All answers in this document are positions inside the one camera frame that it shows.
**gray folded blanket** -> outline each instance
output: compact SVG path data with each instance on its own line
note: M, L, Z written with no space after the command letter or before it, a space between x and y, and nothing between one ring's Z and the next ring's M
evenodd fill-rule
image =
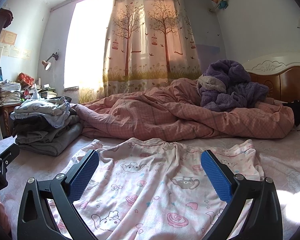
M82 129L83 125L78 122L71 125L69 130L65 131L61 136L54 138L51 142L32 142L29 144L19 144L19 147L21 149L39 154L58 156L81 134Z
M27 144L32 142L52 142L54 138L61 136L66 130L69 129L68 125L73 125L80 121L80 117L78 115L70 115L65 120L65 125L60 128L55 128L51 132L47 132L44 130L34 131L34 132L20 132L17 135L16 143L17 144Z
M253 108L257 101L266 98L269 88L251 82L249 73L240 63L218 60L198 78L197 91L202 107L229 112L236 107Z

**desk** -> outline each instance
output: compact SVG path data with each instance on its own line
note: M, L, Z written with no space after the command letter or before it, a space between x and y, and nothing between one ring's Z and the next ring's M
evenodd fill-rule
M19 104L13 104L13 105L6 105L6 106L0 106L0 116L3 117L3 123L4 123L4 129L6 131L6 134L8 137L11 136L10 128L9 128L9 116L10 113L14 111L14 108L16 106L20 106L21 103Z

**blue gripper pad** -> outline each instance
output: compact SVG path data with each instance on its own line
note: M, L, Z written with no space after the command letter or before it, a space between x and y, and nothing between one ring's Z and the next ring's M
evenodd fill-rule
M71 180L68 183L68 200L73 203L79 200L86 189L91 177L99 165L99 155L95 150L89 150L82 160L73 165L67 172Z
M229 203L232 198L231 183L216 162L219 162L219 160L216 157L214 160L208 151L204 151L201 154L201 166L207 174L212 186L219 198L222 201Z

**paper on wall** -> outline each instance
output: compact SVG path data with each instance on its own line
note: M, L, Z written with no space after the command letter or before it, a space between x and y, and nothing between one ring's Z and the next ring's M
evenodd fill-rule
M9 57L21 57L21 49L13 46L10 48Z
M0 43L3 42L3 38L4 38L5 34L6 34L6 31L5 31L5 30L2 30L2 31L0 32Z
M22 59L31 59L31 50L30 49L22 49L20 57Z
M0 46L3 47L2 56L6 56L6 57L9 56L11 45L0 43Z
M17 34L5 31L2 43L14 45L16 43Z

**birdcage print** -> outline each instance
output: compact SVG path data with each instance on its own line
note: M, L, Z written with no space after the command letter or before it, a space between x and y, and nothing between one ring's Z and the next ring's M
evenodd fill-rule
M155 34L153 34L153 36L151 37L151 44L152 45L158 45L157 37L155 36Z
M117 38L115 38L114 42L112 42L112 49L118 49Z
M194 40L192 38L191 38L191 41L190 41L190 45L191 45L191 49L195 49Z

